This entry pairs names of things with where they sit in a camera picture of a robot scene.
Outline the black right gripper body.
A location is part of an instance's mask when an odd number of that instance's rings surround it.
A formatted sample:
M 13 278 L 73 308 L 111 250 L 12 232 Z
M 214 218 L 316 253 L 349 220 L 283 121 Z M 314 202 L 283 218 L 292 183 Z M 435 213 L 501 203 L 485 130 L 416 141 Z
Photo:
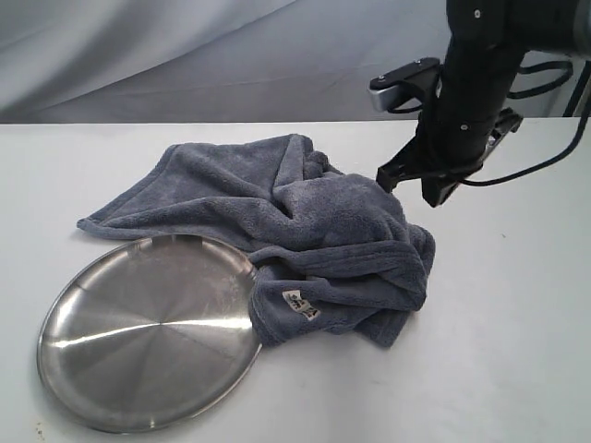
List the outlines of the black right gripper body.
M 407 180 L 433 178 L 465 185 L 468 177 L 480 171 L 488 156 L 523 122 L 523 117 L 510 107 L 480 122 L 445 120 L 437 111 L 435 99 L 423 105 L 416 135 L 408 143 L 411 159 L 405 162 Z

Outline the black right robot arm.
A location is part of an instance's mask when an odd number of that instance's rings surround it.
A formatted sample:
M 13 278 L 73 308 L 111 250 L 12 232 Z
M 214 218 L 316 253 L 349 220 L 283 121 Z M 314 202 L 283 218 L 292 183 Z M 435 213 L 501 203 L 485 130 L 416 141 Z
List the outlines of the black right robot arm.
M 451 40 L 444 60 L 417 59 L 373 78 L 368 92 L 375 108 L 408 114 L 416 100 L 415 135 L 379 167 L 376 181 L 387 193 L 418 179 L 423 199 L 442 205 L 459 185 L 485 187 L 507 183 L 563 160 L 578 146 L 590 115 L 582 111 L 573 141 L 558 155 L 520 172 L 473 181 L 486 158 L 523 117 L 505 107 L 563 85 L 572 62 L 523 66 L 530 51 L 590 56 L 590 4 L 587 1 L 449 1 L 446 16 Z

